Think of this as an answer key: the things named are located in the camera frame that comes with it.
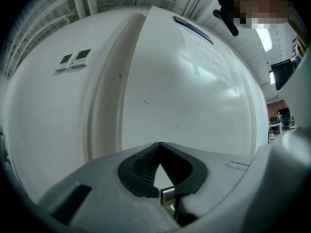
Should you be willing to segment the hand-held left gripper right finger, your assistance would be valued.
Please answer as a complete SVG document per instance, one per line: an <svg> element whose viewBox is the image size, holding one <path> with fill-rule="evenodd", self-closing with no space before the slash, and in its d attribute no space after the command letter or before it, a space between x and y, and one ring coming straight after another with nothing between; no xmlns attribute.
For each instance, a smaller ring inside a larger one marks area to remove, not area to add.
<svg viewBox="0 0 311 233"><path fill-rule="evenodd" d="M206 216L236 187L252 157L208 152L181 145L159 150L162 189L175 187L175 216L180 226Z"/></svg>

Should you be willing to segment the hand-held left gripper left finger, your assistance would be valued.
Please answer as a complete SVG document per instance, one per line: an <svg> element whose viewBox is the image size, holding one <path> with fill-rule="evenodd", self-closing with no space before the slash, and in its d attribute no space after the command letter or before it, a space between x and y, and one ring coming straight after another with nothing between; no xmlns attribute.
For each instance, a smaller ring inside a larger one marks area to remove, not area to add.
<svg viewBox="0 0 311 233"><path fill-rule="evenodd" d="M179 224L158 198L139 197L118 178L120 163L151 144L96 158L52 186L38 206L72 233L173 233Z"/></svg>

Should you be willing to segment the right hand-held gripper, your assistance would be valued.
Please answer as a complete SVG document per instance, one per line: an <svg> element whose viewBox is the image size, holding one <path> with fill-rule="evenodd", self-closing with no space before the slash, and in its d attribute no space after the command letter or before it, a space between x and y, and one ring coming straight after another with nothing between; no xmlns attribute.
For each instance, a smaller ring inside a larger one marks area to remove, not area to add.
<svg viewBox="0 0 311 233"><path fill-rule="evenodd" d="M281 89L296 129L270 145L260 186L245 224L301 224L311 220L311 50Z"/></svg>

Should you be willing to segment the white door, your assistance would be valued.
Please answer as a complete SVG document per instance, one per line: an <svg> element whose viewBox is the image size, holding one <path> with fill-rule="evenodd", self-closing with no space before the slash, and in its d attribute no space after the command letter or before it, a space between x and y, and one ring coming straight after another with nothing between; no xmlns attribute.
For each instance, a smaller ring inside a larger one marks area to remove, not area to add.
<svg viewBox="0 0 311 233"><path fill-rule="evenodd" d="M256 129L254 107L235 54L218 37L214 44L178 24L172 12L150 9L134 50L125 91L121 148L172 142L199 150L252 156ZM185 30L225 59L234 86L208 71L195 74Z"/></svg>

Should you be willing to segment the white office desk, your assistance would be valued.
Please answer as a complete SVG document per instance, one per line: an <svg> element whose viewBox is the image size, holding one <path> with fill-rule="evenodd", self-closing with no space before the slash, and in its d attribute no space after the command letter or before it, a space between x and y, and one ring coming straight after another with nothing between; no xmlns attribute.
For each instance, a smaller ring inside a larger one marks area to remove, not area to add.
<svg viewBox="0 0 311 233"><path fill-rule="evenodd" d="M281 122L276 123L276 124L269 124L269 129L277 127L278 134L282 134L282 126L283 124Z"/></svg>

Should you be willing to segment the black office chair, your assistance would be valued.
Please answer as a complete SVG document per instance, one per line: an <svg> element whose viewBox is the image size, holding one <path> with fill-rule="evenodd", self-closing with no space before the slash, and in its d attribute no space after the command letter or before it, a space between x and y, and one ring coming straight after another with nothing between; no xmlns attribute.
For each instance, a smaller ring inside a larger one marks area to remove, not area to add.
<svg viewBox="0 0 311 233"><path fill-rule="evenodd" d="M291 120L292 120L291 112L289 109L287 109L283 115L283 130L284 131L290 130Z"/></svg>

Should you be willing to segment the translucent paper notice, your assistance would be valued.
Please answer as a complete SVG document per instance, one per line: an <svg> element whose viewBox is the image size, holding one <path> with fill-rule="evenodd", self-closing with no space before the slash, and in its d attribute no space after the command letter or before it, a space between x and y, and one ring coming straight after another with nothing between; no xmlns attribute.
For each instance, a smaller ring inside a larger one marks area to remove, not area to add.
<svg viewBox="0 0 311 233"><path fill-rule="evenodd" d="M204 69L233 87L233 79L224 57L193 34L182 29L181 33L189 52L189 57L182 54L181 58L192 64L195 74L199 74L199 68Z"/></svg>

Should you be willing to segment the person's mustard jacket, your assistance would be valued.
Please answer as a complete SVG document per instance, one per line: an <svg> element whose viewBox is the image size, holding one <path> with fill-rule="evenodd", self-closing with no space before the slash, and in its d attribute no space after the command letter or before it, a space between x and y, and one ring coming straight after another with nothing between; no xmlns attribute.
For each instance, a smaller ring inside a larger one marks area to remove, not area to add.
<svg viewBox="0 0 311 233"><path fill-rule="evenodd" d="M290 13L288 23L296 34L299 55L304 57L311 41L309 30L297 12Z"/></svg>

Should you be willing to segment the shiny metal cylinder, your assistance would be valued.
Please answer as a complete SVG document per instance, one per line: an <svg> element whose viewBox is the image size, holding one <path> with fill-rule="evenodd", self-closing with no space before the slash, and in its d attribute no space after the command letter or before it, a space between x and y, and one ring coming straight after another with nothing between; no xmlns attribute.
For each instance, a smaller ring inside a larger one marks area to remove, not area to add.
<svg viewBox="0 0 311 233"><path fill-rule="evenodd" d="M168 212L168 214L174 218L175 216L175 187L167 187L161 189L161 205Z"/></svg>

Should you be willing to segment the white wall control panel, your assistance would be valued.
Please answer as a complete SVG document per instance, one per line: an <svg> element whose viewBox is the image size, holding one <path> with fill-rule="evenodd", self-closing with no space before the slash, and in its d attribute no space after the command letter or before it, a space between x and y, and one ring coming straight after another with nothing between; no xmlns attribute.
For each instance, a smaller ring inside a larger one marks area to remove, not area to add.
<svg viewBox="0 0 311 233"><path fill-rule="evenodd" d="M71 64L72 59L73 59L73 53L64 56L63 59L60 61L60 63L57 65L55 71L56 72L66 71Z"/></svg>
<svg viewBox="0 0 311 233"><path fill-rule="evenodd" d="M78 52L77 55L72 60L69 67L71 69L86 67L89 64L93 54L94 54L94 49L87 49L87 50Z"/></svg>

